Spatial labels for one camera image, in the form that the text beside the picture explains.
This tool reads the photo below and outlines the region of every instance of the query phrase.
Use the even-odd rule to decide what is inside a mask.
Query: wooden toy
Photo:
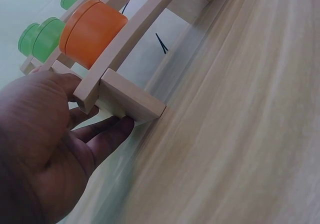
[[[116,9],[128,0],[101,1]],[[195,20],[141,90],[116,70],[165,7]],[[319,223],[319,7],[148,0],[74,94],[86,112],[116,103],[141,121],[167,107],[92,175],[64,223]],[[53,52],[43,68],[72,72],[64,58]]]
[[[77,103],[84,112],[88,113],[98,103],[101,108],[108,107],[108,111],[112,110],[113,114],[135,114],[136,121],[143,123],[159,118],[165,105],[159,101],[151,101],[151,112],[151,107],[135,107],[135,105],[145,106],[144,100],[151,100],[149,94],[123,77],[120,78],[114,72],[166,7],[186,21],[192,22],[209,0],[148,0],[129,22],[117,12],[128,1],[77,0],[60,18],[66,26],[59,48],[52,52],[40,70],[50,70],[54,63],[57,63],[56,61],[67,68],[71,68],[75,62],[78,62],[89,69],[87,76],[74,92]],[[32,68],[40,65],[39,61],[43,59],[38,60],[29,56],[21,70],[27,74]],[[115,85],[113,82],[109,83],[111,76],[117,79],[115,83],[120,82],[119,80],[124,83],[119,87],[121,91],[117,92],[121,94],[109,95],[110,99],[117,96],[116,101],[109,101],[108,95],[102,91],[107,90],[102,87],[104,84]],[[118,108],[114,108],[114,103],[117,103]]]

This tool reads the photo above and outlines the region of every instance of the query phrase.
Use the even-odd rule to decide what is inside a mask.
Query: wooden frame
[[[74,3],[60,20],[67,22],[74,11],[85,1],[78,0]],[[129,0],[101,1],[119,11]],[[148,0],[102,52],[87,76],[83,78],[75,90],[74,96],[81,110],[89,113],[91,108],[99,101],[100,106],[111,109],[112,114],[118,116],[127,114],[139,123],[158,118],[164,111],[165,105],[118,75],[116,71],[165,8],[170,9],[185,21],[192,23],[208,3],[208,0]],[[65,66],[64,72],[72,73],[70,68],[74,63],[57,47],[40,70],[48,71],[53,68],[56,72],[57,70],[61,72],[63,69],[61,65],[63,65]],[[41,66],[40,61],[33,56],[29,56],[22,65],[21,71],[28,74],[38,66]],[[118,89],[115,89],[114,85],[119,84],[119,80],[123,83],[117,86]],[[134,95],[124,88],[134,90]]]
[[[59,74],[77,73],[56,60],[52,70]],[[100,97],[97,106],[118,117],[130,116],[136,123],[143,124],[159,118],[166,105],[149,93],[125,79],[112,69],[108,69],[101,78]]]

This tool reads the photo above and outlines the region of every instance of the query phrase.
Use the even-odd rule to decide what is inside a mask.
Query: hand
[[[134,128],[129,117],[111,117],[71,131],[99,111],[95,107],[86,115],[78,108],[69,110],[68,101],[73,101],[79,83],[72,74],[42,71],[0,92],[2,161],[23,183],[42,223],[57,222],[73,209],[93,171]]]

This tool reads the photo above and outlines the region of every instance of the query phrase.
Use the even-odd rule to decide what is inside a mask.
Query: finger
[[[84,143],[89,142],[96,135],[108,130],[113,127],[120,119],[116,116],[112,116],[106,120],[100,121],[98,123],[88,125],[73,131],[73,134],[83,141]]]
[[[87,143],[94,157],[95,168],[128,138],[134,126],[134,120],[126,116],[113,127],[98,134]]]
[[[94,117],[97,115],[99,112],[98,107],[94,106],[92,110],[90,111],[89,114],[85,114],[83,111],[81,111],[78,107],[71,109],[69,111],[69,123],[68,123],[68,128],[69,130],[72,130],[79,124],[83,123],[84,121]]]
[[[70,102],[74,100],[74,92],[81,82],[81,79],[79,77],[71,73],[53,73],[51,80],[56,82],[63,89]]]
[[[42,67],[42,65],[37,66],[35,69],[33,69],[32,71],[30,71],[30,73],[29,73],[29,74],[33,74],[33,73],[37,73],[37,72],[39,72],[41,67]]]

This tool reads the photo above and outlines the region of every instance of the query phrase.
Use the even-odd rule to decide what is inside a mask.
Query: wooden table
[[[320,0],[214,0],[146,90],[127,188],[99,170],[67,223],[320,223]]]

